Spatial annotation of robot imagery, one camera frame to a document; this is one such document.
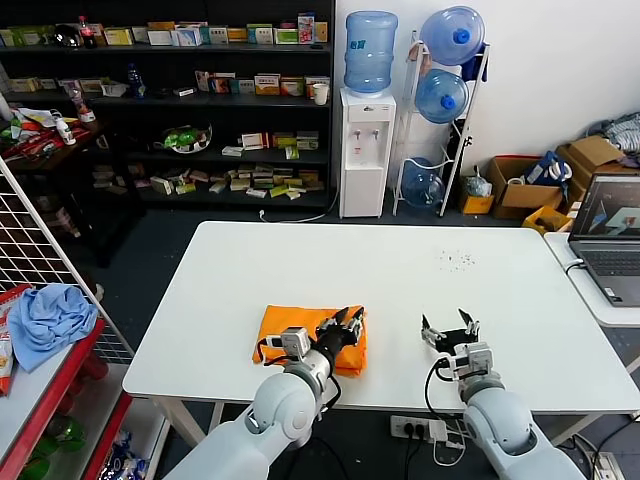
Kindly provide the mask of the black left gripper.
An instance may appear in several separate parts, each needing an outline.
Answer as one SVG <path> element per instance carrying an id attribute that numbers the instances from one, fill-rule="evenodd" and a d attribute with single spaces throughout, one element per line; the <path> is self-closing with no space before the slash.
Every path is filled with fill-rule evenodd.
<path id="1" fill-rule="evenodd" d="M 348 312 L 349 308 L 344 307 L 319 325 L 316 332 L 316 349 L 327 358 L 336 358 L 345 346 L 357 345 L 361 339 L 365 309 L 356 310 L 347 326 L 344 320 Z"/>

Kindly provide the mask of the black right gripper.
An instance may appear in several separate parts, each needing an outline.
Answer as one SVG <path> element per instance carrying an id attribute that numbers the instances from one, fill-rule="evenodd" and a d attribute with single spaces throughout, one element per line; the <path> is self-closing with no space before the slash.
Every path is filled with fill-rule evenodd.
<path id="1" fill-rule="evenodd" d="M 466 325 L 465 329 L 454 329 L 440 332 L 429 323 L 425 314 L 422 314 L 421 338 L 439 353 L 455 354 L 455 347 L 475 343 L 479 338 L 480 324 L 472 316 L 462 309 L 458 312 Z"/>

